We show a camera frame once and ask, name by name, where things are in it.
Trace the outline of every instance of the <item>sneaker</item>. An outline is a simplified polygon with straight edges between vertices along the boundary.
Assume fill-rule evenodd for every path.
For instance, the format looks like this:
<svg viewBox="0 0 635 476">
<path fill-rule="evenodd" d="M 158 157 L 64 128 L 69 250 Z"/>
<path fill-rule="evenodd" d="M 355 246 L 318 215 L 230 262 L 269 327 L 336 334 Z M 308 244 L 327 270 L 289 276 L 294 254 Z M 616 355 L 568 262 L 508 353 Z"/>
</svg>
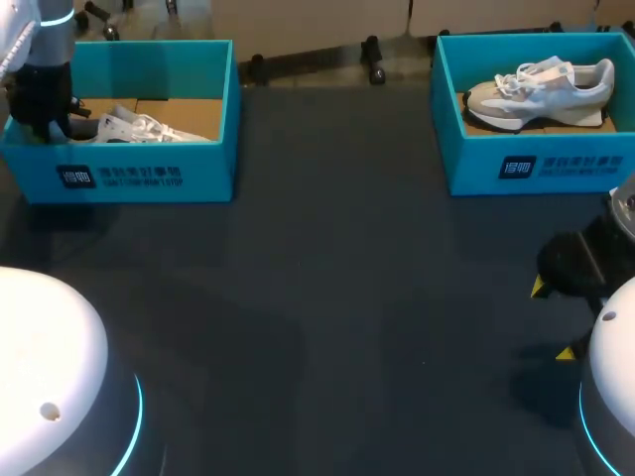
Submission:
<svg viewBox="0 0 635 476">
<path fill-rule="evenodd" d="M 525 74 L 536 74 L 538 72 L 543 72 L 543 71 L 546 71 L 547 69 L 551 69 L 552 67 L 557 66 L 558 64 L 562 62 L 564 61 L 562 61 L 558 57 L 551 57 L 540 62 L 526 62 L 525 64 L 521 64 L 518 67 L 518 69 L 516 70 L 516 74 L 519 74 L 520 72 L 524 72 Z M 506 76 L 501 76 L 500 74 L 496 74 L 495 77 L 500 78 L 500 80 L 502 81 L 508 81 L 511 79 L 512 74 L 507 74 Z M 476 84 L 474 87 L 470 89 L 470 92 L 473 91 L 474 89 L 483 89 L 487 87 L 496 87 L 496 81 L 495 80 L 485 81 L 485 82 L 481 82 L 480 84 Z"/>
<path fill-rule="evenodd" d="M 518 131 L 539 117 L 573 126 L 602 125 L 602 108 L 613 92 L 615 76 L 609 59 L 591 66 L 561 62 L 531 73 L 523 66 L 516 74 L 496 75 L 493 86 L 470 89 L 465 100 L 469 114 L 507 131 Z"/>
<path fill-rule="evenodd" d="M 146 114 L 135 114 L 116 105 L 103 114 L 97 125 L 93 143 L 176 143 L 211 142 L 201 136 L 177 131 Z"/>
</svg>

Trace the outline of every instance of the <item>yellow label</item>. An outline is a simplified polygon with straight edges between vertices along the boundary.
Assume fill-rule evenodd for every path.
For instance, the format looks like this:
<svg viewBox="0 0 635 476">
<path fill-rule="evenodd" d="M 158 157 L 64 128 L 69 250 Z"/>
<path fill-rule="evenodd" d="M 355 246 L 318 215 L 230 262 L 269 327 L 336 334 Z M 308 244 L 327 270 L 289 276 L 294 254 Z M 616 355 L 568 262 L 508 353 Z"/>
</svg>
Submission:
<svg viewBox="0 0 635 476">
<path fill-rule="evenodd" d="M 567 347 L 560 354 L 558 354 L 558 357 L 556 357 L 556 360 L 576 360 L 576 359 L 575 359 L 575 355 L 573 354 L 573 350 L 570 347 Z"/>
<path fill-rule="evenodd" d="M 545 285 L 545 282 L 540 277 L 540 275 L 538 275 L 536 277 L 536 281 L 534 281 L 534 288 L 532 289 L 532 298 L 536 296 L 536 294 L 543 288 L 544 285 Z"/>
</svg>

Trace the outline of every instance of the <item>logo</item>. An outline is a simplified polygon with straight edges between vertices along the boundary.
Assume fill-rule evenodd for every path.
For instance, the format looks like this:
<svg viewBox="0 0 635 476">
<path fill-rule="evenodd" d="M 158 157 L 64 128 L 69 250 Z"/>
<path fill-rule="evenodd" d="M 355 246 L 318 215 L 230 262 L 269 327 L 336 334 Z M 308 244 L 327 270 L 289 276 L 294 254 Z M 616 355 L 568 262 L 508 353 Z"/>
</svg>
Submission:
<svg viewBox="0 0 635 476">
<path fill-rule="evenodd" d="M 500 179 L 528 179 L 534 171 L 536 156 L 508 156 L 500 168 Z"/>
<path fill-rule="evenodd" d="M 87 166 L 58 166 L 58 174 L 66 188 L 96 188 L 95 180 Z"/>
</svg>

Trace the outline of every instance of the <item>cardboard box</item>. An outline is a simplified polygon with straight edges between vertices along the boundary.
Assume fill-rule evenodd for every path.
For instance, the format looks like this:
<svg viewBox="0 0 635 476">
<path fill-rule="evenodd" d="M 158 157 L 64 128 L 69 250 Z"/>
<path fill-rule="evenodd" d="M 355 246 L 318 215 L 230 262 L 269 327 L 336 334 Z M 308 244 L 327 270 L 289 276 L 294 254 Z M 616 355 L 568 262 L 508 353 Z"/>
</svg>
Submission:
<svg viewBox="0 0 635 476">
<path fill-rule="evenodd" d="M 506 134 L 465 122 L 459 93 L 554 55 L 615 64 L 601 129 L 546 125 Z M 635 51 L 621 33 L 439 37 L 432 76 L 433 120 L 452 195 L 609 191 L 635 169 Z"/>
<path fill-rule="evenodd" d="M 91 117 L 120 102 L 212 142 L 31 145 L 9 120 L 0 150 L 30 203 L 231 200 L 240 112 L 231 42 L 79 43 L 71 66 Z"/>
</svg>

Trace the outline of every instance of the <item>dark gray table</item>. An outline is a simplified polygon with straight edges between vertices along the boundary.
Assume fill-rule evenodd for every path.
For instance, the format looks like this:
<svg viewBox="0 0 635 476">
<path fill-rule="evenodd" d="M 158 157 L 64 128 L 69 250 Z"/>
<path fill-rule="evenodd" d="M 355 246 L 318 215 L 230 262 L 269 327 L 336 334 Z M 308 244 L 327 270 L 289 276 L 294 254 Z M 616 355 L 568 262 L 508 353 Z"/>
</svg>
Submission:
<svg viewBox="0 0 635 476">
<path fill-rule="evenodd" d="M 449 198 L 424 87 L 245 90 L 239 155 L 231 205 L 106 231 L 33 231 L 0 179 L 1 263 L 94 304 L 173 474 L 570 474 L 588 309 L 529 292 L 597 196 Z"/>
</svg>

